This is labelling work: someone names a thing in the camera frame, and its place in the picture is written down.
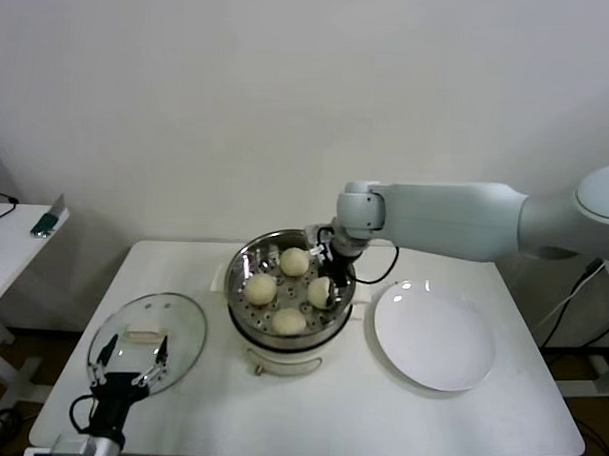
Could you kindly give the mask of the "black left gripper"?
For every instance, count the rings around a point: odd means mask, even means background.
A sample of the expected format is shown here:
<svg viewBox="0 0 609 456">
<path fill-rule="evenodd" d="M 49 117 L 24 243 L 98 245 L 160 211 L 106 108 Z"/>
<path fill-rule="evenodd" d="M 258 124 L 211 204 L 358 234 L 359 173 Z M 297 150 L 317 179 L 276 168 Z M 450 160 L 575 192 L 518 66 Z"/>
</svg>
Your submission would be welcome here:
<svg viewBox="0 0 609 456">
<path fill-rule="evenodd" d="M 131 406 L 150 395 L 150 389 L 168 369 L 168 341 L 165 336 L 155 351 L 154 364 L 139 373 L 104 373 L 119 336 L 115 333 L 99 351 L 95 362 L 89 362 L 88 378 L 96 408 L 89 427 L 92 431 L 120 432 L 126 423 Z"/>
</svg>

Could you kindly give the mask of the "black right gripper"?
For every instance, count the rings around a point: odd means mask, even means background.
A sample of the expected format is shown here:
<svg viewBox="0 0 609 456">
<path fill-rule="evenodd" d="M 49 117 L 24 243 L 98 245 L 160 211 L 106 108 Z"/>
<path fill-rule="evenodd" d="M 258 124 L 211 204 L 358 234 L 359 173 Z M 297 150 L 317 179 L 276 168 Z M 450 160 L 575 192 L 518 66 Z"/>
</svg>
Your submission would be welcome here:
<svg viewBox="0 0 609 456">
<path fill-rule="evenodd" d="M 347 257 L 339 253 L 333 246 L 330 247 L 330 255 L 327 269 L 329 277 L 317 278 L 315 286 L 320 289 L 327 289 L 327 308 L 339 308 L 345 301 L 347 285 L 354 278 L 353 263 L 356 257 Z"/>
</svg>

